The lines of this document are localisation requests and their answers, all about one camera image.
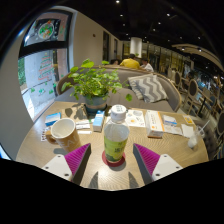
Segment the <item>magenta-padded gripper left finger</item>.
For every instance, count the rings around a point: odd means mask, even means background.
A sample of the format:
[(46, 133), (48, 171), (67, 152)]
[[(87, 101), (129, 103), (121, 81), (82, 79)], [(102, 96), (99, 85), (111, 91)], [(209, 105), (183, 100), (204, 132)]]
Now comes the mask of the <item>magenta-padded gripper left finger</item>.
[(85, 144), (67, 155), (58, 154), (42, 167), (65, 180), (79, 185), (91, 154), (91, 144)]

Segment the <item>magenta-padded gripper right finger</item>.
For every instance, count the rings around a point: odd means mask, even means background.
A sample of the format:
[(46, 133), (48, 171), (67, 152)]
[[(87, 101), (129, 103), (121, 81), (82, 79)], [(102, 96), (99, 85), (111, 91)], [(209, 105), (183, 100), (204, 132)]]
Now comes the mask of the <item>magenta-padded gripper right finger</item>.
[(182, 166), (168, 154), (159, 155), (136, 143), (133, 144), (133, 154), (145, 184), (152, 183), (182, 169)]

